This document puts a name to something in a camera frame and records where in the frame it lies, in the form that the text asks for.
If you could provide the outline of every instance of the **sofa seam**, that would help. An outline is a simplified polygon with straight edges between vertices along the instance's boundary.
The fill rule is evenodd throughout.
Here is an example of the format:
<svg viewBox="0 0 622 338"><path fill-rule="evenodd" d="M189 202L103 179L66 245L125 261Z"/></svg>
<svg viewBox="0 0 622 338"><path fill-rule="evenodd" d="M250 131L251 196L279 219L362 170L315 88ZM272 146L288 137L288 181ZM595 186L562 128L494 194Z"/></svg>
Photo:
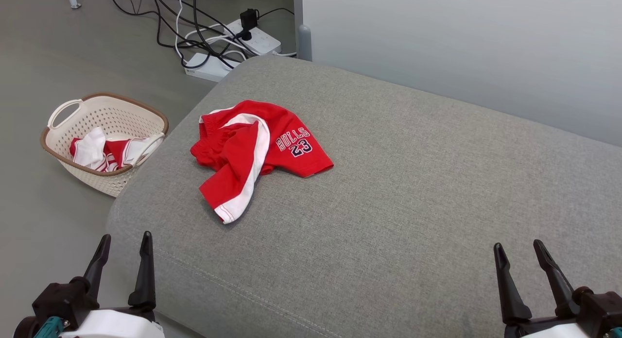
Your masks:
<svg viewBox="0 0 622 338"><path fill-rule="evenodd" d="M273 307L277 307L277 308L278 308L278 309L280 309L281 311L285 312L287 315L289 315L289 316L294 316L294 318L298 318L299 320L302 320L302 321L306 322L306 323L307 323L307 324L309 324L309 325L313 325L314 327L317 327L318 329L321 329L322 331L328 332L328 333L330 333L330 334L331 334L331 335L333 335L333 336L336 336L336 337L339 337L339 338L343 338L343 337L342 337L342 336L340 336L339 334L337 334L337 333L335 333L335 332L332 332L332 331L330 331L330 330L328 330L328 329L326 329L326 328L324 328L324 327L322 327L322 326L320 326L320 325L318 325L318 324L315 324L315 323L313 323L313 322L311 322L311 321L309 321L309 320L307 320L307 319L305 319L305 318L302 318L301 316L298 316L298 315L294 314L294 313L293 313L293 312L291 312L291 311L287 311L287 309L284 309L284 308L282 308L282 307L278 306L277 304L271 303L269 300L265 300L264 298L262 298L262 297L260 297L260 296L258 296L258 295L256 295L256 294L254 294L254 293L252 293L252 292L249 292L249 291L247 291L246 289L243 289L242 287L239 287L239 286L237 286L237 285L234 285L233 283L228 282L227 280L224 280L224 279L222 279L222 278L219 278L218 276L215 276L214 274L211 274L211 273L209 273L209 272L207 272L207 271L205 271L205 270L203 270L203 269L200 269L200 268L198 268L198 267L196 267L196 266L194 266L194 265L192 265L192 264L189 264L189 263L187 263L186 261L181 260L180 258L177 258L177 256L174 256L173 254L170 254L169 252L167 252L167 251L165 251L165 250L163 250L163 249L160 249L159 247L154 247L154 249L156 249L156 250L158 250L158 251L162 252L163 254L167 254L167 255L168 255L168 256L170 256L171 258L173 258L173 259L177 260L177 261L180 263L180 264L178 264L178 265L180 265L181 267L183 267L183 268L185 268L185 269L187 269L187 270L189 270L189 271L191 271L191 272L193 272L193 273L195 273L195 274L197 274L197 275L199 275L199 276L202 276L202 277L203 277L203 278L205 278L206 280L209 280L209 281L211 281L211 282L215 283L216 285L219 285L220 287L222 287L222 288L224 288L224 289L227 289L227 290L229 290L229 291L231 291L231 292L233 292L233 293L235 293L235 294L237 294L237 295L239 295L239 296L242 296L243 298L245 298L245 299L247 299L247 300L249 300L249 301L252 301L252 302L254 302L254 303L258 304L258 305L261 305L262 307L264 307L264 308L266 308L266 309L269 309L270 311L274 311L275 313L277 313L277 314L279 314L279 315L283 316L284 318L287 318L287 319L289 319L289 320L291 320L291 321L293 321L293 322L295 322L295 323L297 323L297 324L301 325L302 327L304 327L304 328L306 328L306 329L309 329L309 330L314 331L314 332L316 332L316 333L318 333L318 334L321 334L322 336L328 337L328 336L327 336L327 335L325 335L324 333L322 333L322 332L318 332L318 331L316 331L315 329L312 329L311 327L308 327L308 326L304 325L303 323L298 322L298 321L294 320L293 318L290 318L290 317L288 317L288 316L286 316L286 315L282 314L281 312L276 311L275 309L273 309L273 308L271 308L271 307L268 307L268 306L266 306L266 305L263 305L262 303L260 303L260 302L258 302L258 301L256 301L256 300L254 300L253 298L250 298L249 296L253 296L253 297L257 298L258 300L261 300L262 302L264 302L264 303L266 303L266 304L268 304L268 305L271 305L271 306L273 306ZM207 276L205 276L204 274L201 274L200 272L203 272L204 274L207 274L207 275L211 276L212 278L215 278L216 280L222 281L222 282L226 283L227 285L229 285L229 286L231 286L231 287L235 287L235 288L239 289L240 291L245 292L245 293L246 293L246 294L248 294L248 295L242 294L242 293L240 293L240 292L238 292L238 291L236 291L236 290L234 290L234 289L231 289L230 287L226 287L226 286L222 285L221 283L218 283L218 282L216 282L216 281L212 280L211 278L208 278L208 277L207 277Z"/></svg>

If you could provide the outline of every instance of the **red jersey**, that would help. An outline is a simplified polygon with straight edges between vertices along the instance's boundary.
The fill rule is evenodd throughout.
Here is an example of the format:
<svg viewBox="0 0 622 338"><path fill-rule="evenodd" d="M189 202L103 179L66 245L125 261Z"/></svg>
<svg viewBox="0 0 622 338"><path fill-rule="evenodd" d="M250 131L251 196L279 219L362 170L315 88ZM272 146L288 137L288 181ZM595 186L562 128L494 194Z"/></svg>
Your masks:
<svg viewBox="0 0 622 338"><path fill-rule="evenodd" d="M260 174L281 167L309 177L333 167L296 115L258 101L201 116L199 140L190 152L200 165L216 170L199 190L226 224L242 215Z"/></svg>

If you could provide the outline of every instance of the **gray sofa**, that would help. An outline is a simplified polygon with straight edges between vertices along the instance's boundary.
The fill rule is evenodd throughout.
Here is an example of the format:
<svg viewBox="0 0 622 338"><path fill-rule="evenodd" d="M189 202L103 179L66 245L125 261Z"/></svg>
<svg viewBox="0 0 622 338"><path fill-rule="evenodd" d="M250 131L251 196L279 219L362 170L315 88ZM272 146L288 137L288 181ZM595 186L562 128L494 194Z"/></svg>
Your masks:
<svg viewBox="0 0 622 338"><path fill-rule="evenodd" d="M245 99L296 113L335 163L261 176L222 225L189 149ZM622 148L284 57L242 63L115 201L112 257L155 242L158 309L206 337L500 337L493 244L535 317L555 303L542 239L575 287L622 290Z"/></svg>

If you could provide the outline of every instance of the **white stripe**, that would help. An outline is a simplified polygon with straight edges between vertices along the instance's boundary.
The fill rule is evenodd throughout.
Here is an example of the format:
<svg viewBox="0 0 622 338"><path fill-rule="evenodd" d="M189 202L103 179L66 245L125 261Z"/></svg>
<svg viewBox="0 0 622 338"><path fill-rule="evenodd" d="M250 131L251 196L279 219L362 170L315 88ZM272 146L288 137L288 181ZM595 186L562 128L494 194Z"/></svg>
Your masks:
<svg viewBox="0 0 622 338"><path fill-rule="evenodd" d="M216 112L220 112L220 111L231 110L231 109L232 109L232 108L234 108L234 107L235 107L235 106L231 106L231 107L228 107L228 108L221 108L220 110L213 110L212 112L209 112L209 114L208 114L208 115L215 114ZM201 115L201 116L198 118L198 123L203 123L203 116L205 116L205 115Z"/></svg>
<svg viewBox="0 0 622 338"><path fill-rule="evenodd" d="M253 151L253 167L251 168L248 177L246 177L246 182L244 182L242 192L240 192L240 194L236 197L233 197L233 199L230 199L214 209L216 214L223 219L223 223L225 224L231 223L239 218L246 209L249 201L251 201L253 190L255 190L255 181L261 172L261 167L264 165L268 147L270 146L270 130L262 118L251 114L239 114L222 126L225 127L237 123L253 124L255 122L259 122L259 127L257 130L255 150Z"/></svg>

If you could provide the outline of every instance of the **laundry basket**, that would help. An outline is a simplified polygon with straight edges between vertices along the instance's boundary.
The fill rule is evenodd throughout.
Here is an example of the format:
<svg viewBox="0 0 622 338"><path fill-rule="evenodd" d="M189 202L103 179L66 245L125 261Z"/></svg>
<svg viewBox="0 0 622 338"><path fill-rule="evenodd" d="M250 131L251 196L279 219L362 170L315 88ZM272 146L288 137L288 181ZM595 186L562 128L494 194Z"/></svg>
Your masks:
<svg viewBox="0 0 622 338"><path fill-rule="evenodd" d="M78 105L78 108L54 125L56 117L72 105ZM74 137L85 137L98 126L108 138L149 137L149 141L130 165L119 170L99 172L74 163L69 152L71 141ZM120 95L97 93L60 105L41 134L41 146L75 177L105 194L116 197L138 167L153 153L151 150L144 154L147 149L159 145L168 130L168 119L154 108Z"/></svg>

